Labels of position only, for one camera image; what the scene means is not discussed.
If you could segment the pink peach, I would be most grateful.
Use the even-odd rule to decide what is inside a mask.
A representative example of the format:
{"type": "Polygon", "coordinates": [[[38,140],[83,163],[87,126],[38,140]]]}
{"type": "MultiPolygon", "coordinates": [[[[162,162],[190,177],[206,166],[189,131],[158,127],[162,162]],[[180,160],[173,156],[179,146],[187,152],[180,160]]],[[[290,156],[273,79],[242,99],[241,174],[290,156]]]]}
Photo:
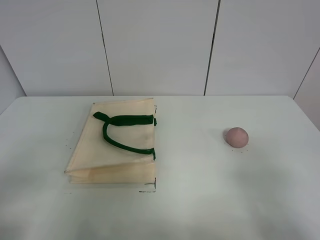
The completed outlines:
{"type": "Polygon", "coordinates": [[[244,148],[249,143],[248,133],[241,127],[233,127],[226,131],[224,139],[233,148],[244,148]]]}

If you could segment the white linen bag green handles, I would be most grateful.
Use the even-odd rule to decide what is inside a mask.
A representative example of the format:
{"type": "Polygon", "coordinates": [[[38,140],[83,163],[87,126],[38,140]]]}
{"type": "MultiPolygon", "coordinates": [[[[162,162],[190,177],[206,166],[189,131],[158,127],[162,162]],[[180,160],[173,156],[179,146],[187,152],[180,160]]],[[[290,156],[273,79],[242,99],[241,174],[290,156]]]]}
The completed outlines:
{"type": "Polygon", "coordinates": [[[65,169],[73,184],[153,184],[153,98],[95,102],[65,169]]]}

